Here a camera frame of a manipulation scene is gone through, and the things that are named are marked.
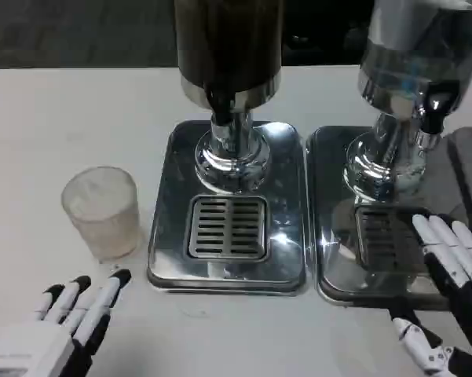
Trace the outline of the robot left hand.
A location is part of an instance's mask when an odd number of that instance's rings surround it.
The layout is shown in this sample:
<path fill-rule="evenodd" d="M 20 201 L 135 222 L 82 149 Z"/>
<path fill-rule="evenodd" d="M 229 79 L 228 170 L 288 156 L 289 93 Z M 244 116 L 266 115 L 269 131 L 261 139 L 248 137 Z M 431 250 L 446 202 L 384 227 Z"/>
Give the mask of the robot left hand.
<path fill-rule="evenodd" d="M 89 276 L 47 288 L 25 322 L 1 329 L 0 376 L 86 376 L 131 277 L 119 269 L 94 295 Z"/>

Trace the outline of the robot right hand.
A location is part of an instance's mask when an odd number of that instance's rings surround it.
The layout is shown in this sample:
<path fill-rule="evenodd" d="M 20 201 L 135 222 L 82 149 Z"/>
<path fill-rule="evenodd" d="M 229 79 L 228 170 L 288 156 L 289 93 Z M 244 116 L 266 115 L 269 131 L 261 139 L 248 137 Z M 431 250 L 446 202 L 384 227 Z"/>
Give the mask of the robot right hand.
<path fill-rule="evenodd" d="M 461 221 L 412 216 L 425 266 L 472 348 L 472 232 Z M 388 307 L 400 344 L 426 376 L 472 376 L 472 355 L 424 327 L 405 298 Z"/>

